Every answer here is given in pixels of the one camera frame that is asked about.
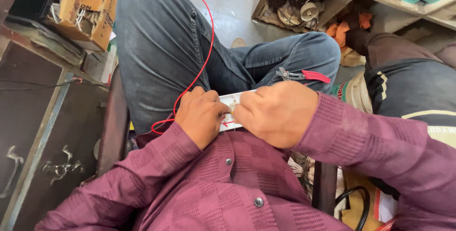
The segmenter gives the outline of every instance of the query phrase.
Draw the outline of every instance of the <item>chair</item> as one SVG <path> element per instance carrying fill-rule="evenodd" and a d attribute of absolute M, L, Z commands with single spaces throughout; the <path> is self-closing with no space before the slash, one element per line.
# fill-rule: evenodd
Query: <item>chair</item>
<path fill-rule="evenodd" d="M 118 68 L 113 73 L 106 107 L 97 172 L 92 178 L 106 173 L 115 162 L 124 159 L 127 154 L 126 144 L 130 118 Z M 312 207 L 331 216 L 334 215 L 336 180 L 337 166 L 315 162 Z"/>

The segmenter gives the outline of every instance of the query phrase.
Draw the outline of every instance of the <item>pliers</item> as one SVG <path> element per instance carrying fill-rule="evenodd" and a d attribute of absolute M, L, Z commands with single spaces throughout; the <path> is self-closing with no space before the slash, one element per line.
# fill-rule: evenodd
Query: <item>pliers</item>
<path fill-rule="evenodd" d="M 279 75 L 284 79 L 284 81 L 288 80 L 303 80 L 303 79 L 313 79 L 319 80 L 324 83 L 329 83 L 331 80 L 326 77 L 325 75 L 319 72 L 312 72 L 312 71 L 305 71 L 302 70 L 302 73 L 290 73 L 286 71 L 283 67 L 279 67 L 280 71 L 276 71 L 276 74 Z"/>

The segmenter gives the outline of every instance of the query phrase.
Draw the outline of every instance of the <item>cabinet drawer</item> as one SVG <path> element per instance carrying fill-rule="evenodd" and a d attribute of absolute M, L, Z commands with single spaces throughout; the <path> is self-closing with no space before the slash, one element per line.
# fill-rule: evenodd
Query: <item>cabinet drawer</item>
<path fill-rule="evenodd" d="M 44 147 L 37 149 L 36 163 L 32 163 L 14 206 L 9 230 L 11 226 L 18 231 L 33 230 L 47 211 L 55 209 L 75 187 L 95 174 L 94 146 L 103 130 L 105 107 L 101 106 L 105 104 L 101 103 L 107 98 L 107 91 L 94 85 L 72 83 L 62 87 L 54 106 L 56 117 L 47 124 L 49 136 Z M 63 164 L 71 165 L 66 172 Z"/>
<path fill-rule="evenodd" d="M 61 72 L 61 67 L 11 41 L 1 56 L 0 219 L 54 93 L 54 88 L 25 82 L 56 84 Z"/>

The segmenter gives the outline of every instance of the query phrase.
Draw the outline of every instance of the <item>dark blue jeans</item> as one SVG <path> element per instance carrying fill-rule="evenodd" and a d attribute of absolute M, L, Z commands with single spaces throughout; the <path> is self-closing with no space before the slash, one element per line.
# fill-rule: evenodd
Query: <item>dark blue jeans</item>
<path fill-rule="evenodd" d="M 212 28 L 190 0 L 118 0 L 115 33 L 130 116 L 137 133 L 148 132 L 169 116 L 176 98 L 197 76 Z M 303 83 L 329 93 L 339 61 L 338 44 L 322 32 L 232 49 L 215 36 L 208 64 L 194 86 L 219 95 L 242 92 L 282 81 L 276 71 L 284 67 L 328 76 L 329 84 Z"/>

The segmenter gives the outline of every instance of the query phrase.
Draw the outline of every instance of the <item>red plier handle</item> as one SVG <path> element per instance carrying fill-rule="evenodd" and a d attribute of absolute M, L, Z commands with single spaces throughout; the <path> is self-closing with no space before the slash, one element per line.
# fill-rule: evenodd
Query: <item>red plier handle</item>
<path fill-rule="evenodd" d="M 325 75 L 319 73 L 319 72 L 313 72 L 313 71 L 305 71 L 302 70 L 302 74 L 305 76 L 305 79 L 314 79 L 314 80 L 319 80 L 324 83 L 329 83 L 331 80 L 326 77 Z"/>

